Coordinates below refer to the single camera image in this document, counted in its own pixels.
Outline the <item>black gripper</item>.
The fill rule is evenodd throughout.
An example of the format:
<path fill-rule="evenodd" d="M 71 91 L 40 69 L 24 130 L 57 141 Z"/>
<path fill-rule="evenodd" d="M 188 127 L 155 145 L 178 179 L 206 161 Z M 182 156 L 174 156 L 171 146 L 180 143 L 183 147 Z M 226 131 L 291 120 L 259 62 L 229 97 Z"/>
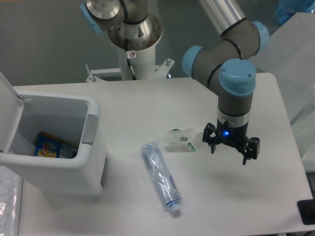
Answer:
<path fill-rule="evenodd" d="M 247 160 L 256 160 L 260 152 L 260 139 L 258 137 L 247 137 L 248 122 L 239 127 L 225 127 L 217 120 L 217 127 L 207 123 L 203 131 L 202 141 L 211 148 L 211 154 L 216 151 L 216 145 L 224 144 L 240 149 L 243 155 L 243 165 Z"/>

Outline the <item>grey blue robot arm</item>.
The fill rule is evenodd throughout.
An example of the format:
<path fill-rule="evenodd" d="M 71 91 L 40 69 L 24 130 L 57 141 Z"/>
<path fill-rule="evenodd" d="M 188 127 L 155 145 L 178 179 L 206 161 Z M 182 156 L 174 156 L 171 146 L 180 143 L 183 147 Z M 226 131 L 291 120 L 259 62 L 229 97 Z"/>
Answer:
<path fill-rule="evenodd" d="M 269 32 L 262 23 L 250 22 L 234 0 L 202 0 L 200 5 L 222 38 L 211 49 L 189 48 L 182 59 L 185 73 L 218 96 L 217 124 L 206 125 L 202 140 L 212 151 L 224 144 L 244 161 L 257 159 L 260 140 L 247 136 L 256 87 L 249 58 L 266 48 Z M 117 47 L 123 80 L 157 77 L 155 46 L 162 30 L 145 0 L 86 0 L 80 10 L 95 34 L 106 32 Z"/>

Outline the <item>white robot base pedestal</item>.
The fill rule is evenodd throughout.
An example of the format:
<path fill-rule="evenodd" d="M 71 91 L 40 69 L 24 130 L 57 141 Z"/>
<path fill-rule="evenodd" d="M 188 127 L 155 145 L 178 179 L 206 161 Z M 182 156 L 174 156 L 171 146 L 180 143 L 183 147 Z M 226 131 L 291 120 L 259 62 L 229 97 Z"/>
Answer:
<path fill-rule="evenodd" d="M 118 48 L 119 67 L 110 69 L 90 70 L 86 66 L 86 82 L 128 81 L 128 80 L 161 80 L 170 78 L 170 70 L 175 61 L 167 58 L 162 64 L 156 65 L 156 47 L 145 50 L 125 51 Z"/>

